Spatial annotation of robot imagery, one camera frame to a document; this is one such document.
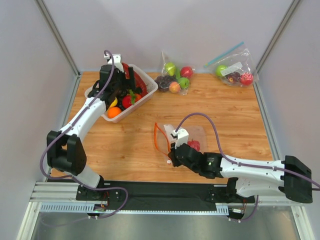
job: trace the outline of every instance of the orange strip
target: orange strip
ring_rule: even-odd
[[[155,148],[156,148],[160,153],[163,153],[164,155],[168,156],[168,154],[165,154],[163,151],[161,151],[161,150],[159,149],[158,142],[157,142],[157,129],[159,129],[160,132],[164,135],[164,137],[165,137],[165,139],[166,139],[167,147],[168,147],[168,153],[170,152],[170,142],[169,142],[169,139],[167,138],[166,133],[158,126],[158,124],[157,124],[156,122],[154,123],[154,131],[153,131],[154,146],[155,146]]]

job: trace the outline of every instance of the wooden surface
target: wooden surface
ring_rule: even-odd
[[[157,73],[149,74],[155,78]],[[99,79],[99,72],[82,76],[69,119],[85,102],[85,90]],[[105,180],[176,183],[226,183],[206,179],[184,166],[168,165],[154,146],[154,124],[177,126],[186,114],[201,112],[216,124],[222,149],[231,156],[271,160],[272,155],[253,87],[230,87],[211,74],[196,74],[186,96],[156,92],[153,98],[119,123],[100,117],[83,146],[87,164]],[[193,116],[183,126],[203,126],[209,152],[219,152],[208,120]],[[53,176],[61,176],[54,171]]]

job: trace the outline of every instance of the bag of fruit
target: bag of fruit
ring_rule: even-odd
[[[183,128],[189,134],[187,144],[190,147],[202,153],[208,151],[206,132],[202,126],[186,126]],[[163,154],[167,164],[171,164],[168,153],[170,152],[171,144],[176,141],[171,135],[174,129],[176,129],[176,127],[171,124],[154,123],[154,146],[161,154]]]
[[[189,65],[175,62],[162,52],[163,68],[154,81],[161,92],[186,95],[195,69]]]
[[[259,80],[244,42],[217,56],[204,65],[204,68],[229,86],[247,87]]]

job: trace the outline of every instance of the plastic bag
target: plastic bag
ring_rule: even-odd
[[[259,80],[251,54],[241,42],[204,65],[223,83],[247,87]]]
[[[189,133],[187,144],[190,147],[202,153],[208,151],[206,132],[202,126],[186,126],[183,128]],[[163,154],[168,164],[171,164],[171,160],[168,157],[171,144],[176,141],[176,139],[171,136],[174,129],[176,129],[176,127],[171,124],[154,123],[153,137],[155,148]]]
[[[163,68],[154,81],[161,92],[186,95],[195,69],[187,64],[176,62],[162,52]]]

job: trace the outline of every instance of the white plastic bin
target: white plastic bin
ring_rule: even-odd
[[[130,113],[132,113],[134,110],[139,108],[142,104],[144,104],[146,101],[150,100],[152,98],[152,95],[154,94],[155,91],[158,89],[157,83],[144,71],[142,71],[139,67],[137,67],[134,64],[129,64],[129,67],[133,67],[133,70],[141,77],[141,79],[144,81],[146,85],[146,91],[147,95],[145,95],[143,98],[141,98],[139,101],[137,101],[135,104],[132,106],[128,107],[126,110],[121,112],[119,115],[115,116],[114,118],[108,118],[107,117],[107,112],[101,115],[105,120],[108,122],[113,122],[114,124],[118,123],[121,119],[125,118],[128,116]],[[88,88],[84,96],[88,98],[88,94],[92,90],[92,87]]]

